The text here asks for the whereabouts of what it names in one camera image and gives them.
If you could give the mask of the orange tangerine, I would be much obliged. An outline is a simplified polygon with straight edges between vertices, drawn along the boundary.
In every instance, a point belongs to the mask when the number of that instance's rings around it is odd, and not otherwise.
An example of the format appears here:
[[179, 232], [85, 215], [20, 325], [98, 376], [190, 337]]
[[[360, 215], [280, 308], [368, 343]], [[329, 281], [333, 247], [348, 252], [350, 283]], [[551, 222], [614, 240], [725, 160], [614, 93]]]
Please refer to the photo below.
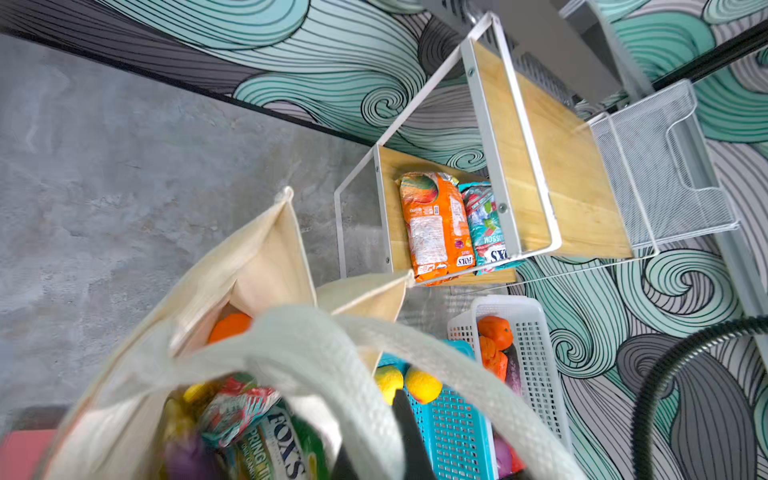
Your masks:
[[252, 324], [252, 318], [244, 313], [232, 313], [221, 318], [212, 328], [207, 345], [211, 345], [222, 340], [241, 335], [248, 331]]

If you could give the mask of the pink green candy bag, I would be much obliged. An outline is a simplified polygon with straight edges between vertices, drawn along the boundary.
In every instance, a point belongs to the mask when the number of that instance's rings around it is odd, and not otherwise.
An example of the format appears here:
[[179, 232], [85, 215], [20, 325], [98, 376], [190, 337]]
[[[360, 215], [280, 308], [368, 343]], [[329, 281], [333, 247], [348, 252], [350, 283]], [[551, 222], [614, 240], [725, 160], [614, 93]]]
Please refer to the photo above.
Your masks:
[[250, 374], [227, 377], [199, 416], [203, 441], [214, 448], [228, 447], [280, 399], [279, 392], [261, 385]]

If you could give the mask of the cream floral tote bag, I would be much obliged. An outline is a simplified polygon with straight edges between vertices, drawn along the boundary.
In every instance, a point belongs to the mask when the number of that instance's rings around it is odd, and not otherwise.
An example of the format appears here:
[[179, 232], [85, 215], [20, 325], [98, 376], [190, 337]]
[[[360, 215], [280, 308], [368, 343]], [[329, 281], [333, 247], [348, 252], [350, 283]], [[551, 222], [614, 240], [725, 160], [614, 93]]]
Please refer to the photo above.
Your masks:
[[[538, 415], [475, 360], [397, 323], [409, 271], [315, 286], [293, 209], [274, 204], [195, 264], [138, 324], [59, 426], [41, 479], [145, 479], [156, 467], [158, 426], [175, 390], [249, 373], [275, 388], [357, 474], [401, 479], [405, 449], [373, 379], [390, 353], [437, 377], [482, 412], [537, 479], [580, 479], [572, 454]], [[248, 331], [207, 345], [223, 317]]]

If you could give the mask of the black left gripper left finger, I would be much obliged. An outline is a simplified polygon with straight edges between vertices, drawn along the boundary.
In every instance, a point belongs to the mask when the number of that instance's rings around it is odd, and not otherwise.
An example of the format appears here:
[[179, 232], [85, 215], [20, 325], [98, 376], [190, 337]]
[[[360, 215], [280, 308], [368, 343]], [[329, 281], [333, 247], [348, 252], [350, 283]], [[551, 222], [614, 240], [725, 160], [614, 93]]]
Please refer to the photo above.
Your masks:
[[357, 480], [358, 476], [355, 469], [349, 459], [346, 452], [346, 448], [342, 446], [337, 455], [332, 473], [332, 480]]

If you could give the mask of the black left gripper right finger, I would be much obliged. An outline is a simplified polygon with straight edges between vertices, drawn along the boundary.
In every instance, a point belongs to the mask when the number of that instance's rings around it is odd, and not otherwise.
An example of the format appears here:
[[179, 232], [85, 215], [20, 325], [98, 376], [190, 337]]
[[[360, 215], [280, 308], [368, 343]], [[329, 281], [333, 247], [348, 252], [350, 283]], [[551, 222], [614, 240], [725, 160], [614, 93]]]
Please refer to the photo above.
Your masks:
[[431, 462], [404, 390], [397, 390], [392, 409], [400, 428], [405, 449], [406, 480], [435, 480]]

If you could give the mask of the yellow green candy bag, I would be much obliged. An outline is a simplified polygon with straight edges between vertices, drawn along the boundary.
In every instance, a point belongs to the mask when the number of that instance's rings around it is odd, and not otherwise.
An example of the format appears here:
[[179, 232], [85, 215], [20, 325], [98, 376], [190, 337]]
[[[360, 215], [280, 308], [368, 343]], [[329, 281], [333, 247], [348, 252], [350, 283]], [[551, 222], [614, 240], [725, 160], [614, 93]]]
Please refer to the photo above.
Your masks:
[[231, 479], [329, 479], [321, 437], [284, 401], [222, 451]]

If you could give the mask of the purple eggplant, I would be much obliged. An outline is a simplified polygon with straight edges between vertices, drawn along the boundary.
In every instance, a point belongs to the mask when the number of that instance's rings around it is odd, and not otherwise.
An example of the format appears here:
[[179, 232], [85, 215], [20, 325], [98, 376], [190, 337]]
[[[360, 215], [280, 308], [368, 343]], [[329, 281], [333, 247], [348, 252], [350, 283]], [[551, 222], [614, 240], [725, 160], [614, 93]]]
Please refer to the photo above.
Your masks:
[[163, 464], [168, 479], [224, 479], [214, 453], [196, 432], [167, 440], [163, 447]]

